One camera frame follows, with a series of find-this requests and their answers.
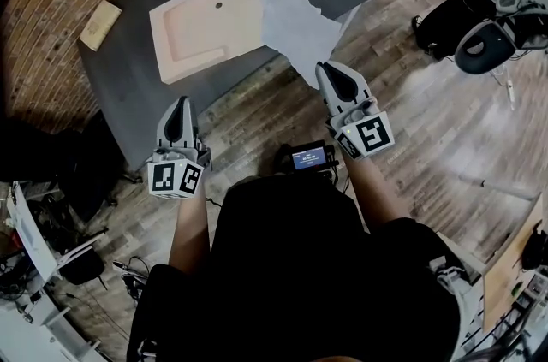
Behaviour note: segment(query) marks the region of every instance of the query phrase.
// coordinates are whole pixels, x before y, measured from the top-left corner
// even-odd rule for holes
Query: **white paper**
[[[325,62],[340,37],[341,23],[325,18],[308,0],[261,0],[262,41],[285,55],[309,86],[319,89],[316,63]]]

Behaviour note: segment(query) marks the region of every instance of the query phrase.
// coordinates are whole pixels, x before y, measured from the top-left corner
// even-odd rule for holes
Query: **black bag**
[[[80,137],[75,131],[48,134],[16,119],[1,120],[0,135],[3,182],[54,181],[60,166],[72,169]]]
[[[59,172],[59,188],[78,217],[88,222],[123,173],[125,158],[99,111],[84,129],[72,169]]]
[[[65,264],[59,270],[59,273],[72,284],[79,285],[99,277],[103,271],[103,260],[92,249],[72,262]]]

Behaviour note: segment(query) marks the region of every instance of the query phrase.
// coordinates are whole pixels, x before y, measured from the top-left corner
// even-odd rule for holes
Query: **dark table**
[[[277,54],[261,47],[166,85],[158,72],[149,11],[167,1],[113,0],[123,12],[99,50],[78,44],[98,104],[131,169],[138,169],[151,156],[158,121],[177,98],[190,96],[199,114]],[[336,19],[365,1],[310,3]]]

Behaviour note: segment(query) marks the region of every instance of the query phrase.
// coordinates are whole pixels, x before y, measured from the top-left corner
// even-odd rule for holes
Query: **display screen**
[[[317,147],[308,151],[293,154],[295,169],[306,169],[307,167],[319,166],[325,163],[325,151],[323,147]]]

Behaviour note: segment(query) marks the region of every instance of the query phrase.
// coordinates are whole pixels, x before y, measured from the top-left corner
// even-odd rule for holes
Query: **office chair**
[[[483,74],[504,64],[516,50],[514,41],[499,24],[484,21],[462,38],[455,63],[465,73]]]
[[[139,176],[125,174],[125,158],[101,111],[82,132],[75,158],[72,168],[60,171],[57,179],[68,203],[84,222],[95,216],[103,202],[117,205],[110,192],[118,180],[142,183]]]

